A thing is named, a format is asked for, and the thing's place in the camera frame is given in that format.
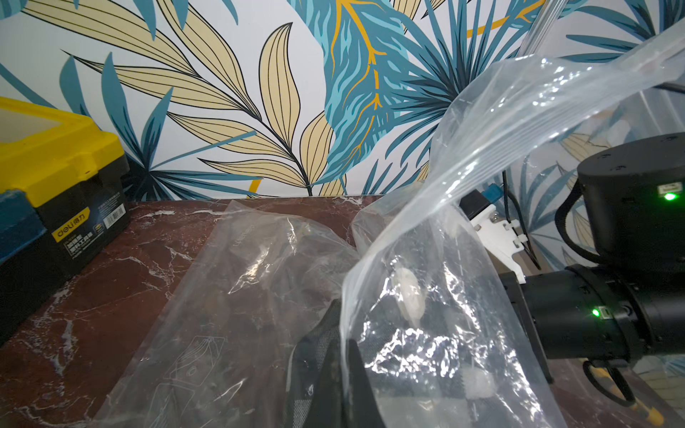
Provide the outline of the black white checked blanket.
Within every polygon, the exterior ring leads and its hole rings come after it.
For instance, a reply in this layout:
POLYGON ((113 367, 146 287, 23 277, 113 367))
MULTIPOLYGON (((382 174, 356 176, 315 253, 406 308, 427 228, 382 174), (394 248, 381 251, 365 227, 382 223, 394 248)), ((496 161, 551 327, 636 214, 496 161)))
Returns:
MULTIPOLYGON (((326 351, 340 341, 342 404, 347 426, 347 341, 340 335, 342 303, 333 300, 312 330, 303 335, 288 360, 283 427, 303 427, 326 351)), ((475 427, 474 406, 468 401, 462 381, 455 376, 424 383, 397 367, 372 367, 371 357, 380 350, 377 341, 358 344, 366 374, 385 427, 475 427)))

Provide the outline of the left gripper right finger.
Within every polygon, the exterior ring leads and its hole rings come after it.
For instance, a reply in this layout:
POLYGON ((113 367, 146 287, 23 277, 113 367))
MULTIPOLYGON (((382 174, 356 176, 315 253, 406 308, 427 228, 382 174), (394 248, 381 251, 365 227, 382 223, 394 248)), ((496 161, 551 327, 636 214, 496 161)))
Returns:
POLYGON ((347 341, 347 368, 347 426, 385 428, 358 344, 353 339, 347 341))

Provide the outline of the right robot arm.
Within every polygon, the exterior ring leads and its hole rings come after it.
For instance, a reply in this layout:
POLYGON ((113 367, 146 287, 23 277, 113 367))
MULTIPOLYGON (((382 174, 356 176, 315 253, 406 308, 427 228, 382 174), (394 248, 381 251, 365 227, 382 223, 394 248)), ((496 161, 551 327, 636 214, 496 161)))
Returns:
POLYGON ((617 371, 683 353, 683 134, 590 155, 554 221, 583 264, 501 278, 537 360, 617 371))

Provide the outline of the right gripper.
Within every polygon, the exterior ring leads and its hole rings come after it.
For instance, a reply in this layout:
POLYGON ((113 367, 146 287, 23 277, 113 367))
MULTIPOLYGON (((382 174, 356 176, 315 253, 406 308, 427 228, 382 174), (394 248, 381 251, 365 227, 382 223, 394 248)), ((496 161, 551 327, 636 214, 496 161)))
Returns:
POLYGON ((542 373, 548 383, 553 383, 554 379, 549 371, 546 353, 542 346, 540 335, 537 332, 532 312, 524 296, 524 287, 519 283, 513 272, 499 275, 499 280, 508 294, 508 299, 517 314, 517 317, 526 332, 526 336, 532 346, 533 353, 542 368, 542 373))

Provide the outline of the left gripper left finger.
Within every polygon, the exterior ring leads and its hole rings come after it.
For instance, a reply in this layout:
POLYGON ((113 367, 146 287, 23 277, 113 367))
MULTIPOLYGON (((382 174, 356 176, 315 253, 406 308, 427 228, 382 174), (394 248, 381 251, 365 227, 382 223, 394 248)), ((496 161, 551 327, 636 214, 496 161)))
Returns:
POLYGON ((340 341, 333 340, 326 351, 304 428, 344 427, 340 356, 340 341))

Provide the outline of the clear plastic vacuum bag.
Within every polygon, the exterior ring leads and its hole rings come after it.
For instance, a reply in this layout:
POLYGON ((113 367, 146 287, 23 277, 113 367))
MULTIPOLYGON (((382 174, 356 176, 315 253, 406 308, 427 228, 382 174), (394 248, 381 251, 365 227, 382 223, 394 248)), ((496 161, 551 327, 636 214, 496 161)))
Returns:
POLYGON ((455 376, 475 427, 565 424, 460 200, 595 112, 684 69, 684 26, 605 65, 531 55, 471 84, 442 119, 424 184, 358 214, 353 244, 297 216, 228 206, 99 411, 97 427, 283 427, 288 360, 335 299, 342 340, 377 341, 372 367, 455 376), (426 298, 418 328, 392 274, 426 298))

